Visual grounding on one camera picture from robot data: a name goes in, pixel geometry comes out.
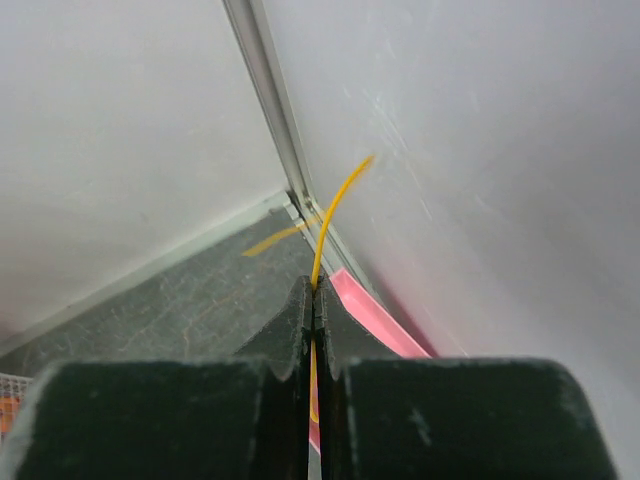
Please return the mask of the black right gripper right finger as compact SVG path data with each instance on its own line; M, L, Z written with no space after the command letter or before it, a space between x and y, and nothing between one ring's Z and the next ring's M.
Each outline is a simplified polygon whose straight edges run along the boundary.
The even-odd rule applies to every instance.
M405 358L314 295L326 479L614 479L591 405L542 358Z

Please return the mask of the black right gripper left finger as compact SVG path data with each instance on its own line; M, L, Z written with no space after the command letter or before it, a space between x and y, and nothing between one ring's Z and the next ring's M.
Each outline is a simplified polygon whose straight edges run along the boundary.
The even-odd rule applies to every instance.
M82 361L43 370L1 449L5 479L304 479L312 292L206 361Z

